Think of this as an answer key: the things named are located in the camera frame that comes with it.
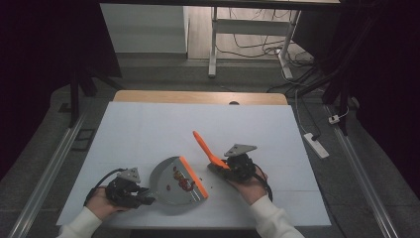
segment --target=orange tool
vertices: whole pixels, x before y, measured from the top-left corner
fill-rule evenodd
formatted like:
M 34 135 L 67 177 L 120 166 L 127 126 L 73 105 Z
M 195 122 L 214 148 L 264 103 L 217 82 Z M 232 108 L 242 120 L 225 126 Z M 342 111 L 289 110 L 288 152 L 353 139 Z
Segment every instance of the orange tool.
M 204 142 L 203 138 L 201 138 L 201 136 L 198 134 L 198 132 L 193 131 L 192 134 L 194 135 L 195 140 L 197 140 L 198 145 L 200 145 L 201 149 L 203 149 L 204 153 L 206 153 L 211 164 L 222 167 L 223 169 L 230 169 L 229 166 L 226 165 L 226 163 L 224 163 L 222 160 L 220 160 L 218 157 L 211 153 L 210 149 L 207 147 L 206 143 Z

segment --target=person's arm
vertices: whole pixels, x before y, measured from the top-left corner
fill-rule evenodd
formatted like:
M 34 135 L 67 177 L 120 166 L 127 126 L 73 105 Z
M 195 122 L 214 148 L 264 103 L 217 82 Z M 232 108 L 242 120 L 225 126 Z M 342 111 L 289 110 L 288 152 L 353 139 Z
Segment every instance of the person's arm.
M 263 177 L 260 169 L 257 169 L 257 174 Z M 303 235 L 288 221 L 284 209 L 272 204 L 265 188 L 256 178 L 243 183 L 233 181 L 230 183 L 250 205 L 251 213 L 256 219 L 257 232 L 262 238 L 303 238 Z
M 105 188 L 96 189 L 92 198 L 72 222 L 61 226 L 58 238 L 89 238 L 108 216 L 128 210 L 114 206 L 105 195 Z

